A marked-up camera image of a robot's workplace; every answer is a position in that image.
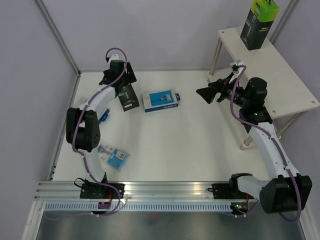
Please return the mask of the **green black Gillette box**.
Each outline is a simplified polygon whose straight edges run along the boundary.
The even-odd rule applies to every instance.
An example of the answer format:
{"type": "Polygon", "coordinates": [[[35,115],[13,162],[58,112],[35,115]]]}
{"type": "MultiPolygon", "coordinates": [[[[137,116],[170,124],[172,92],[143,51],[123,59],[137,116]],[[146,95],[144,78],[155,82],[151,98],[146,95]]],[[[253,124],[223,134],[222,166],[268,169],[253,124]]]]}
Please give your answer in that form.
{"type": "Polygon", "coordinates": [[[249,51],[260,49],[280,8],[274,0],[254,0],[240,39],[249,51]]]}
{"type": "Polygon", "coordinates": [[[121,89],[118,98],[124,112],[140,106],[138,97],[131,84],[128,84],[121,89]]]}

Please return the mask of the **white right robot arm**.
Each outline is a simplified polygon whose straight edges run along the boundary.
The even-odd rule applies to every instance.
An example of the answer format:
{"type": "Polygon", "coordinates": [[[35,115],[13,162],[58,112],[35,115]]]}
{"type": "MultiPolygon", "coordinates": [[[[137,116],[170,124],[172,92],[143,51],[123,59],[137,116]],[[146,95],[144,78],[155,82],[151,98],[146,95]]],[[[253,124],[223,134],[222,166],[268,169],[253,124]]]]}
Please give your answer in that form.
{"type": "Polygon", "coordinates": [[[300,215],[310,195],[312,180],[294,167],[277,137],[273,120],[265,108],[267,82],[253,77],[245,87],[241,87],[239,81],[231,73],[196,90],[208,104],[213,102],[216,94],[219,94],[218,103],[230,101],[230,112],[255,142],[267,169],[268,182],[251,173],[233,174],[229,179],[228,192],[235,198],[247,194],[257,199],[267,214],[282,216],[285,212],[296,212],[300,215]],[[234,105],[239,106],[239,115],[234,114],[234,105]]]}

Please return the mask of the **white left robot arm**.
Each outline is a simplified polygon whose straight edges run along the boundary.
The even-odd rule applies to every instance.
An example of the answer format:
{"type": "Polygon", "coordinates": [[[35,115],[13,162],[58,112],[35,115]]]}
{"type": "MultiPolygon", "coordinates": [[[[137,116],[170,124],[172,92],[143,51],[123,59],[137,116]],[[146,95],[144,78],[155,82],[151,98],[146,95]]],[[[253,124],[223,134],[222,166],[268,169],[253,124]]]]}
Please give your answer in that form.
{"type": "Polygon", "coordinates": [[[109,193],[107,174],[98,152],[101,140],[99,119],[123,88],[137,81],[130,62],[108,60],[109,69],[103,72],[97,92],[79,107],[70,107],[66,112],[66,141],[81,156],[88,179],[95,182],[91,191],[98,198],[109,193]]]}

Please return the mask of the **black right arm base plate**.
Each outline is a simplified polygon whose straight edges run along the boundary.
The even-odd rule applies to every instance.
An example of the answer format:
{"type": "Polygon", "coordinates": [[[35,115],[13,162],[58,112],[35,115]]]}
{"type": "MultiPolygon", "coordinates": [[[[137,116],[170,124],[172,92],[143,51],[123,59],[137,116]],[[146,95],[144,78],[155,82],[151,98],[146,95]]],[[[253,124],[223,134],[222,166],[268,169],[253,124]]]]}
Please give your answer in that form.
{"type": "Polygon", "coordinates": [[[246,200],[247,196],[250,200],[256,199],[256,197],[240,191],[236,183],[213,183],[206,190],[212,193],[215,200],[246,200]]]}

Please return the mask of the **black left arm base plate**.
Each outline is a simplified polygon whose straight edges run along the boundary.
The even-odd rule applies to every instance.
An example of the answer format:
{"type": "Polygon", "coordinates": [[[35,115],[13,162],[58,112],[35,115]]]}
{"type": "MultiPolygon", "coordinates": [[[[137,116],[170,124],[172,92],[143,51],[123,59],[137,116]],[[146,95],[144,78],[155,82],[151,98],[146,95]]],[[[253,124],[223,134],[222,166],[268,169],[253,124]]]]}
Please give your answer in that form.
{"type": "Polygon", "coordinates": [[[110,183],[112,187],[95,182],[86,181],[81,186],[80,199],[122,199],[125,193],[125,184],[110,183]]]}

